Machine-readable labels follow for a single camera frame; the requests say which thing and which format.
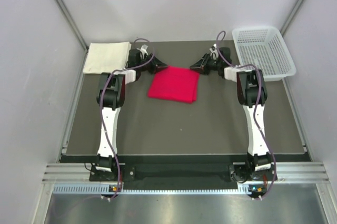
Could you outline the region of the pink red t shirt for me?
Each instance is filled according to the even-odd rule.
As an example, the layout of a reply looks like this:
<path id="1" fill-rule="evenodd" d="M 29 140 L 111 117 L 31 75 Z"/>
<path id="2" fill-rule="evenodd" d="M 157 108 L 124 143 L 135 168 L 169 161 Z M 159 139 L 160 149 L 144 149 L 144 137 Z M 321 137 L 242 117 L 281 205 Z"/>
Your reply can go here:
<path id="1" fill-rule="evenodd" d="M 191 104 L 197 99 L 199 73 L 186 68 L 168 67 L 156 73 L 148 90 L 149 98 Z"/>

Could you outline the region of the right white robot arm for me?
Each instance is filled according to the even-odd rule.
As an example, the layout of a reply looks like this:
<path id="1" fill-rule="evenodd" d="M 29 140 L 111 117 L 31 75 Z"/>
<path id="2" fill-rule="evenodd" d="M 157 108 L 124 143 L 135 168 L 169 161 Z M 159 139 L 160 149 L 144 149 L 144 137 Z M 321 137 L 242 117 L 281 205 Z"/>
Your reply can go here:
<path id="1" fill-rule="evenodd" d="M 216 71 L 223 79 L 236 83 L 237 98 L 242 105 L 249 136 L 246 174 L 253 180 L 259 179 L 272 167 L 270 149 L 265 139 L 264 109 L 267 100 L 263 73 L 253 65 L 233 65 L 228 47 L 217 48 L 190 66 L 190 70 L 202 75 Z"/>

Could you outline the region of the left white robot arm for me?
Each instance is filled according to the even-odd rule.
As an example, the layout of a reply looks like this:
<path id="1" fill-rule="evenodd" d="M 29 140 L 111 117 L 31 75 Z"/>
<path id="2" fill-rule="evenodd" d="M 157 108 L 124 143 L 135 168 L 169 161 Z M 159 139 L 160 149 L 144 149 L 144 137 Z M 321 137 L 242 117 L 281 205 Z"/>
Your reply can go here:
<path id="1" fill-rule="evenodd" d="M 139 80 L 142 72 L 156 74 L 167 68 L 167 64 L 148 52 L 147 45 L 142 45 L 129 51 L 124 68 L 100 75 L 96 101 L 100 107 L 101 140 L 95 169 L 106 179 L 114 180 L 121 175 L 116 136 L 118 117 L 125 102 L 126 85 Z"/>

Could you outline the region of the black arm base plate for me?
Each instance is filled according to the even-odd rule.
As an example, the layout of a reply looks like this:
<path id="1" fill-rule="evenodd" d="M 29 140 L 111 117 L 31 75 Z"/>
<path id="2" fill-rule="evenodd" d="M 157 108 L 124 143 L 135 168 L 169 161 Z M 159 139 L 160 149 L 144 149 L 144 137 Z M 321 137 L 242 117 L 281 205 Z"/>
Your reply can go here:
<path id="1" fill-rule="evenodd" d="M 171 181 L 175 178 L 190 184 L 188 179 L 219 180 L 221 182 L 272 181 L 276 179 L 273 168 L 252 172 L 244 164 L 126 164 L 111 171 L 99 170 L 93 166 L 91 181 L 141 182 L 145 179 Z"/>

